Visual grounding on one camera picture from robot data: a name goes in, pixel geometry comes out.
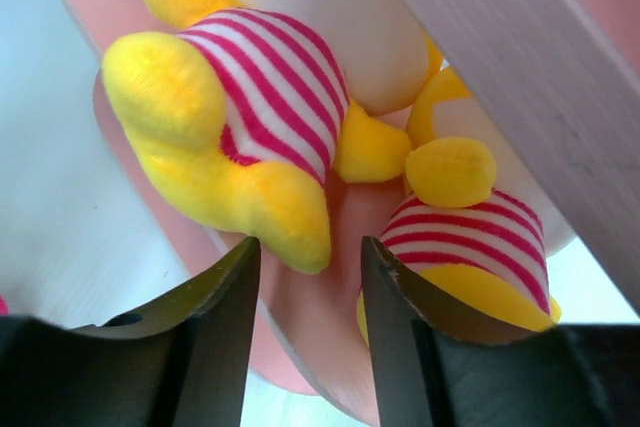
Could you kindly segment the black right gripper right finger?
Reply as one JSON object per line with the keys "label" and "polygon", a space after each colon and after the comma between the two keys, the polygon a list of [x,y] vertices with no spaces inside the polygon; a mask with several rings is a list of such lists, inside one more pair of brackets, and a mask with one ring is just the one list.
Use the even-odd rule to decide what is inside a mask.
{"label": "black right gripper right finger", "polygon": [[635,426],[639,329],[491,318],[361,244],[366,323],[384,426]]}

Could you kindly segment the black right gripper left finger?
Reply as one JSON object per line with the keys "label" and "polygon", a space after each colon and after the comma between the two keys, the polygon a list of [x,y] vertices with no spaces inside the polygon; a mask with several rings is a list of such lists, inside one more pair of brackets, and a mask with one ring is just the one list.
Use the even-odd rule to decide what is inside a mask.
{"label": "black right gripper left finger", "polygon": [[104,325],[1,320],[5,426],[236,426],[260,279],[248,238]]}

